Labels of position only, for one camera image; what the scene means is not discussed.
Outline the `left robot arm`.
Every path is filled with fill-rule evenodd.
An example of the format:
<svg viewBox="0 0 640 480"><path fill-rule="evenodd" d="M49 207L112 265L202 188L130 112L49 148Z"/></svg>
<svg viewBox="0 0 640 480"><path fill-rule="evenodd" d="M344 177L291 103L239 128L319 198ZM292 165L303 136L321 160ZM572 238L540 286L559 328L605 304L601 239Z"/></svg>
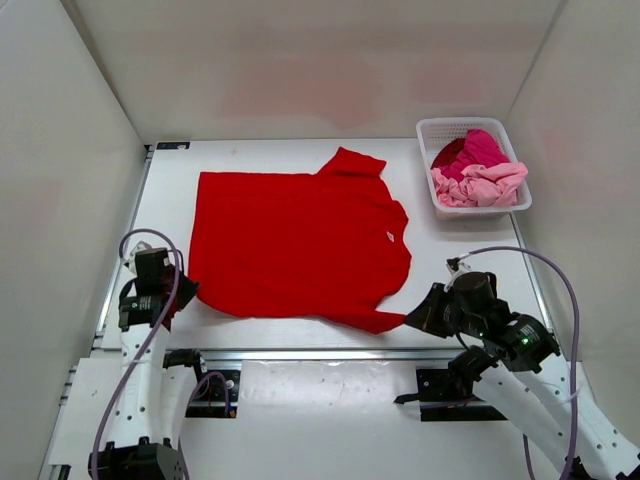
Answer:
<svg viewBox="0 0 640 480"><path fill-rule="evenodd" d="M196 283L174 265L139 266L119 298L121 376L88 458L93 479L185 479L180 432L190 401L208 389L196 350L168 348L171 322Z"/></svg>

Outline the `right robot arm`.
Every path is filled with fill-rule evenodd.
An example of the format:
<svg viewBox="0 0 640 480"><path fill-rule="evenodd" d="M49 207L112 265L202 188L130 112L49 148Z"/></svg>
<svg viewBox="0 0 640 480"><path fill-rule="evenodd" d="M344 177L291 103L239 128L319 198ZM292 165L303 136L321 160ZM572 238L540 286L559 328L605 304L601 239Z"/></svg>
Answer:
<svg viewBox="0 0 640 480"><path fill-rule="evenodd" d="M404 319L441 338L477 339L397 403L430 408L477 398L511 422L572 479L636 479L639 449L581 393L553 335L536 318L513 312L490 272L458 273L435 283Z"/></svg>

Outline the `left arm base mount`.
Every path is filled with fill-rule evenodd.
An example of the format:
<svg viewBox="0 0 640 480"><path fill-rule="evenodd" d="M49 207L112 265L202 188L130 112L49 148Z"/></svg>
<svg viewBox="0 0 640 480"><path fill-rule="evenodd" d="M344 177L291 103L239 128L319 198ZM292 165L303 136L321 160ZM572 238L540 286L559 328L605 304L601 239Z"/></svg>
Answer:
<svg viewBox="0 0 640 480"><path fill-rule="evenodd" d="M238 364L216 365L208 362L197 349L179 349L164 355L163 369L172 381L177 373L189 373L187 380L195 381L188 391L193 397L186 407L190 418L235 418L241 383Z"/></svg>

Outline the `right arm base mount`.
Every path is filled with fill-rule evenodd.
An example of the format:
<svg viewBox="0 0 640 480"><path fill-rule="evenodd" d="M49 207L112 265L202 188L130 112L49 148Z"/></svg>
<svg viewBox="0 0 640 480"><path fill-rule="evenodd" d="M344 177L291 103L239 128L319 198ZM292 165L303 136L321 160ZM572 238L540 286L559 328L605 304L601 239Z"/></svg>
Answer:
<svg viewBox="0 0 640 480"><path fill-rule="evenodd" d="M415 393L401 394L394 399L394 403L418 403L421 422L506 420L498 410L474 396L469 384L452 377L449 370L418 368L416 385Z"/></svg>

